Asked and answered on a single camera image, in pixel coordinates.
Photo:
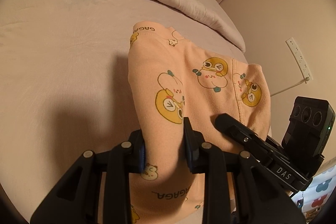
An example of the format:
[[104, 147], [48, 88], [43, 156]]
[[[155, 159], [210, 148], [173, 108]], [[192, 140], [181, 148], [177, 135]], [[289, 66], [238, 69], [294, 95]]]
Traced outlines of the peach cartoon duck garment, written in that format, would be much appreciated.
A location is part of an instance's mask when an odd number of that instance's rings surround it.
[[214, 127], [227, 113], [265, 139], [270, 93], [262, 68], [204, 50], [159, 23], [134, 25], [128, 79], [146, 148], [145, 169], [131, 176], [133, 223], [177, 223], [204, 204], [205, 177], [192, 174], [183, 120], [230, 153], [241, 146]]

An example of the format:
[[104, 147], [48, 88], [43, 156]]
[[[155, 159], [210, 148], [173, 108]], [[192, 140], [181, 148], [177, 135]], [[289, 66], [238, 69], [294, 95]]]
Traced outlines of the white power strip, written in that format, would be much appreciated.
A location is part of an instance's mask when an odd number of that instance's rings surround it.
[[313, 76], [311, 74], [309, 65], [307, 64], [305, 57], [303, 56], [298, 44], [296, 43], [296, 41], [294, 40], [294, 38], [289, 38], [286, 41], [286, 44], [288, 46], [288, 48], [290, 49], [298, 67], [299, 70], [302, 74], [302, 77], [304, 79], [304, 81], [307, 83], [309, 81], [313, 80]]

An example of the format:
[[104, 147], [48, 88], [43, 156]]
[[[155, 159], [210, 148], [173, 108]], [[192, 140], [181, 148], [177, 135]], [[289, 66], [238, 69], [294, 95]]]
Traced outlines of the pink bed sheet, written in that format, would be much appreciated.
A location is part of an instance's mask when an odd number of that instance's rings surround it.
[[155, 0], [1, 0], [1, 184], [25, 219], [84, 151], [109, 150], [138, 129], [127, 54], [141, 21], [245, 60]]

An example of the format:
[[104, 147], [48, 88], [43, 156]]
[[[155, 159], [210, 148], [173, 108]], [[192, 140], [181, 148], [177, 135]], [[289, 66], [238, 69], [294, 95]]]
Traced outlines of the colorful cloud pattern fabric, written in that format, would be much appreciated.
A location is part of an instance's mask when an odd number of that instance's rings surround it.
[[322, 210], [335, 189], [335, 157], [321, 165], [312, 182], [303, 192], [294, 194], [291, 200], [310, 223]]

